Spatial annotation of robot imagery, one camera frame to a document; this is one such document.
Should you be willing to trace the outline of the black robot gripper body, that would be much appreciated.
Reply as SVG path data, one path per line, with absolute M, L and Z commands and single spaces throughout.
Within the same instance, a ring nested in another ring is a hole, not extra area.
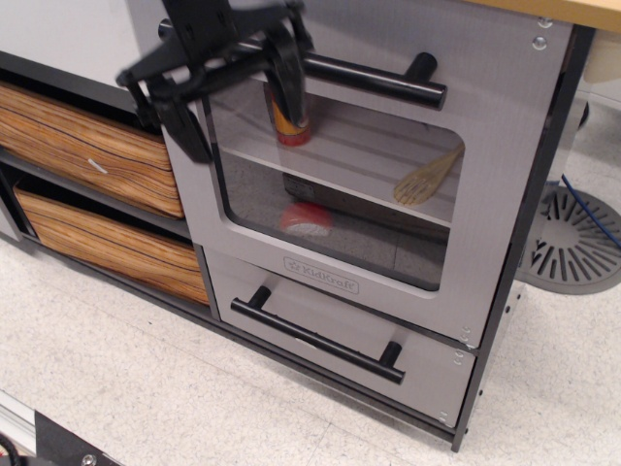
M 169 33 L 153 51 L 122 70 L 116 83 L 139 108 L 150 86 L 153 103 L 188 102 L 263 72 L 281 113 L 306 122 L 304 55 L 312 48 L 302 21 L 304 3 L 280 1 L 235 9 L 227 1 L 165 1 Z

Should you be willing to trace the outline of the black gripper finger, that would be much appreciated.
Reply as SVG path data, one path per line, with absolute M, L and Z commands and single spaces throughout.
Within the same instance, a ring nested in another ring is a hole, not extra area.
M 266 72 L 278 108 L 295 127 L 307 124 L 305 72 L 297 43 L 284 25 L 265 33 L 265 52 L 270 68 Z
M 189 110 L 188 105 L 174 100 L 155 101 L 154 107 L 180 149 L 196 163 L 211 163 L 212 151 L 198 118 Z

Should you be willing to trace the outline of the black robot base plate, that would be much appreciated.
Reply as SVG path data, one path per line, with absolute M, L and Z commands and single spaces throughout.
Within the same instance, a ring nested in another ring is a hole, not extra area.
M 36 453 L 55 465 L 119 466 L 107 453 L 91 445 L 49 417 L 34 413 Z

